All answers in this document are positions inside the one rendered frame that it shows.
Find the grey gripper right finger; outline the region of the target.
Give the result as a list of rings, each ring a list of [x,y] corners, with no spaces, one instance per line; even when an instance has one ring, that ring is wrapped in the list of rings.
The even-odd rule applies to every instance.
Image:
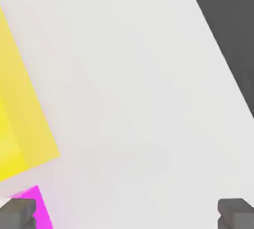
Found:
[[[218,229],[254,229],[254,207],[242,198],[218,200]]]

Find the small magenta cube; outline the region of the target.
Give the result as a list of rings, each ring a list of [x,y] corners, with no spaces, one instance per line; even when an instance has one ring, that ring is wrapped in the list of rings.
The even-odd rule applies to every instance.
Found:
[[[36,229],[54,229],[48,210],[45,206],[43,196],[37,185],[26,190],[22,190],[10,197],[18,199],[34,199],[36,201],[36,211],[34,213]]]

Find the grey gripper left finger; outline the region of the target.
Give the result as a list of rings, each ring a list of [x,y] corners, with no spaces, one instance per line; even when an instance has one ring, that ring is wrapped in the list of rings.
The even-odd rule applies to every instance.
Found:
[[[0,229],[36,229],[35,211],[35,199],[8,199],[0,205]]]

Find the large yellow box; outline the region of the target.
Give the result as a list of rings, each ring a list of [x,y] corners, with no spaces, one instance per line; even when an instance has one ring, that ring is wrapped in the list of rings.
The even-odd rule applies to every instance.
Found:
[[[0,7],[0,182],[59,155]]]

